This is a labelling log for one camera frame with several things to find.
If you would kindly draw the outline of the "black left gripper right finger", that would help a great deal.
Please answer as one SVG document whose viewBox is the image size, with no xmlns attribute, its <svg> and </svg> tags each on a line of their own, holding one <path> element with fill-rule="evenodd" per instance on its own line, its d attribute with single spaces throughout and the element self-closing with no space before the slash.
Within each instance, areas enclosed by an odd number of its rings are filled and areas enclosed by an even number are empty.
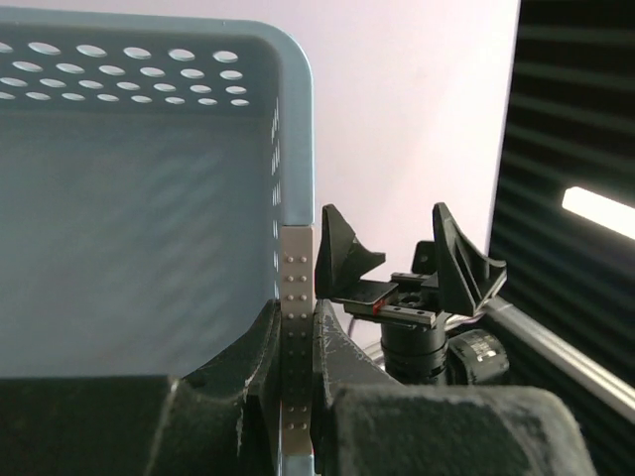
<svg viewBox="0 0 635 476">
<path fill-rule="evenodd" d="M 532 387 L 405 386 L 316 307 L 311 436 L 320 475 L 592 475 L 564 402 Z"/>
</svg>

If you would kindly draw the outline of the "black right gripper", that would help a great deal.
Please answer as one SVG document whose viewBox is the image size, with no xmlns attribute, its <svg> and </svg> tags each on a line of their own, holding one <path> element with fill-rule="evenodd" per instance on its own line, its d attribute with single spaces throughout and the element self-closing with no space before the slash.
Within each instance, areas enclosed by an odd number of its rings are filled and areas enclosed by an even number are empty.
<svg viewBox="0 0 635 476">
<path fill-rule="evenodd" d="M 317 298 L 338 298 L 353 317 L 407 329 L 443 328 L 449 314 L 476 316 L 507 281 L 507 264 L 482 254 L 462 233 L 445 203 L 433 208 L 435 244 L 416 245 L 409 273 L 388 282 L 361 280 L 386 261 L 372 252 L 334 204 L 321 210 L 315 266 Z"/>
</svg>

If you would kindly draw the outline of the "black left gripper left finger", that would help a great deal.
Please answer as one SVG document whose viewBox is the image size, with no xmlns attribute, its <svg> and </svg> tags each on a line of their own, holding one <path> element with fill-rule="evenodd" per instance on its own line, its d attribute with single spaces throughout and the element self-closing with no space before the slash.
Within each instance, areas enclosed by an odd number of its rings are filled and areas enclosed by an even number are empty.
<svg viewBox="0 0 635 476">
<path fill-rule="evenodd" d="M 274 475 L 280 306 L 185 377 L 1 383 L 5 475 Z"/>
</svg>

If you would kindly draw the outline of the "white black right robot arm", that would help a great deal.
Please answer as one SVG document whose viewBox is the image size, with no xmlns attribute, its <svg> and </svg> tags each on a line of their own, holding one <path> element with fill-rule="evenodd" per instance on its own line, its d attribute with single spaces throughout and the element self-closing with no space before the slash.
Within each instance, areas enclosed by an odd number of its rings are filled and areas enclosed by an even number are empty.
<svg viewBox="0 0 635 476">
<path fill-rule="evenodd" d="M 482 385 L 509 360 L 500 341 L 473 328 L 507 281 L 507 265 L 481 253 L 447 205 L 433 207 L 434 238 L 417 243 L 411 270 L 366 279 L 386 260 L 361 244 L 333 204 L 321 212 L 316 295 L 381 327 L 385 371 L 406 385 Z"/>
</svg>

